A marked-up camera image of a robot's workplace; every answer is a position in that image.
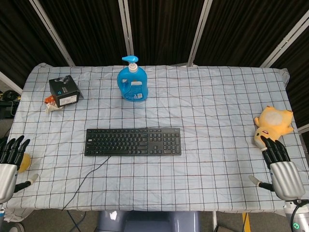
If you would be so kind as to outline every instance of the yellow plush toy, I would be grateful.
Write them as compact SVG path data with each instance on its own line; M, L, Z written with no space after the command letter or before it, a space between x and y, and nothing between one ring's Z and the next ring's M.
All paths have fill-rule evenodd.
M292 132L291 127L293 112L290 110L276 110L272 106L267 106L260 117L254 119L255 124L259 127L254 135L254 141L261 151L266 149L261 135L271 138L273 141L278 140L280 136Z

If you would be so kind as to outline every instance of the white tablecloth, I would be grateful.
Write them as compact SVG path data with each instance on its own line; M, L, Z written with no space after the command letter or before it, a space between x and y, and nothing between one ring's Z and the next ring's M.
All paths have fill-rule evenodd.
M291 109L280 70L239 67L143 67L146 101L121 98L117 75L123 66L36 66L25 84L10 137L31 139L26 152L33 186L6 207L62 209L88 172L106 157L85 157L87 128L180 127L181 156L111 157L88 176L67 209L276 211L283 201L256 188L253 174L270 182L253 142L253 119L267 105ZM71 75L84 99L46 114L49 79ZM297 131L281 138L309 197L308 166Z

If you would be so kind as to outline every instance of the robotic hand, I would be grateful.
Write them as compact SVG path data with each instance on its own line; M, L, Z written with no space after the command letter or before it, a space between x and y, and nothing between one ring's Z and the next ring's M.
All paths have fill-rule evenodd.
M263 158L270 172L272 184L263 183L250 175L249 179L258 187L274 191L285 201L284 211L291 223L292 232L309 231L308 200L300 198L305 194L298 170L282 143L261 136L266 145L262 150Z
M0 206L10 200L13 193L30 186L38 178L35 174L28 181L15 185L24 152L30 142L30 139L27 139L20 145L23 139L22 135L18 139L11 139L8 143L3 141L0 144Z

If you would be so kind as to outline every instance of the checkered tablecloth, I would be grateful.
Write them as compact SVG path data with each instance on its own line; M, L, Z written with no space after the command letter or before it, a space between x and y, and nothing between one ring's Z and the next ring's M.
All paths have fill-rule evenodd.
M253 119L267 105L291 109L280 70L239 67L143 67L149 95L122 99L117 75L123 66L36 66L25 84L10 137L31 139L28 171L33 186L6 207L63 208L88 172L107 157L85 157L87 128L179 127L181 156L111 157L85 180L67 209L276 211L283 201L256 188L253 174L270 182L255 146ZM49 79L71 75L84 99L46 114ZM308 166L297 131L281 138L309 197Z

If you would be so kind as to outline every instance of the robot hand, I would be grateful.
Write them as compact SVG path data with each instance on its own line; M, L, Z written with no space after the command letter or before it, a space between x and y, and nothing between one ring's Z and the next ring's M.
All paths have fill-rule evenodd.
M30 139L27 139L20 145L23 139L24 136L22 135L18 139L11 139L8 143L3 141L0 144L0 203L7 202L14 192L28 187L38 177L35 174L25 183L15 185L24 152L30 142Z
M263 183L252 175L249 176L250 180L261 188L276 192L277 196L284 201L300 199L305 194L305 189L284 145L278 140L274 142L264 136L261 136L261 139L267 147L262 153L272 184Z

